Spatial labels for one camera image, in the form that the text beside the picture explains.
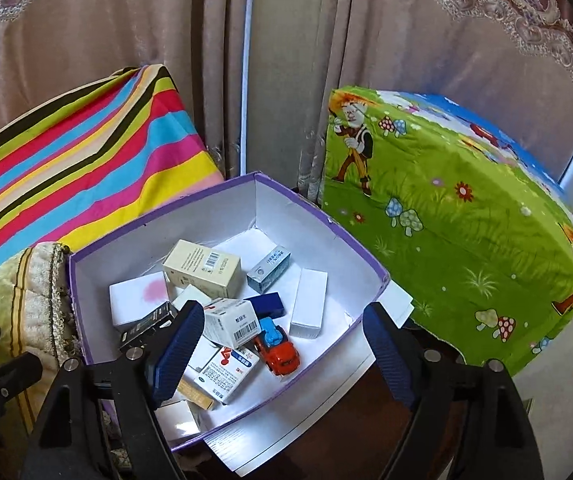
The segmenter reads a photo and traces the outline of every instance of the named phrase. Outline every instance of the flower print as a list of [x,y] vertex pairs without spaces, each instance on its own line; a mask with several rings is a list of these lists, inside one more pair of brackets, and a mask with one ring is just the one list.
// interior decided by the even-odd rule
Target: flower print
[[471,186],[465,184],[464,182],[458,182],[455,185],[455,193],[465,202],[472,202],[474,199],[473,189],[471,189]]

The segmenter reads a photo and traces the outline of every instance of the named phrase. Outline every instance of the black box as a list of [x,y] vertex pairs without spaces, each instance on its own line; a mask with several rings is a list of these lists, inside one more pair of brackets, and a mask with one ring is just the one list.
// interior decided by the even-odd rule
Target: black box
[[130,348],[144,346],[153,334],[169,326],[177,315],[178,311],[171,302],[165,301],[120,336],[120,351],[126,352]]

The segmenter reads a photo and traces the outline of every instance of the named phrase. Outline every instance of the blue box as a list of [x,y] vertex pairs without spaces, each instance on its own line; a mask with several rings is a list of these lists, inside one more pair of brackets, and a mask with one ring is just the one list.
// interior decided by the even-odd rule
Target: blue box
[[271,319],[278,319],[284,316],[287,311],[284,309],[280,295],[277,292],[270,294],[261,294],[252,298],[246,298],[253,305],[253,310],[258,319],[263,317],[270,317]]
[[264,256],[255,267],[247,272],[250,288],[263,294],[287,270],[291,253],[282,246],[276,246]]

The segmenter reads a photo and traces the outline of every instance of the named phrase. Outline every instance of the blue toy figure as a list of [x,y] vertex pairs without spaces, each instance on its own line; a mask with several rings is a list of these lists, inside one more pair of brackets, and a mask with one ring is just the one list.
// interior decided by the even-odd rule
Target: blue toy figure
[[270,317],[260,319],[260,329],[264,332],[264,342],[268,348],[282,343],[282,334],[276,328],[275,323],[273,323]]

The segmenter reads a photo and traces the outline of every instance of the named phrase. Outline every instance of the curtain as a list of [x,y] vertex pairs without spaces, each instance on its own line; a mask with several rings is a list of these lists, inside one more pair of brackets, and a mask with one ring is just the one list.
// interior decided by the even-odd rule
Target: curtain
[[220,172],[239,173],[246,0],[0,0],[0,128],[126,66],[163,63]]
[[442,94],[497,124],[560,178],[573,156],[566,0],[323,0],[298,189],[320,198],[331,89]]

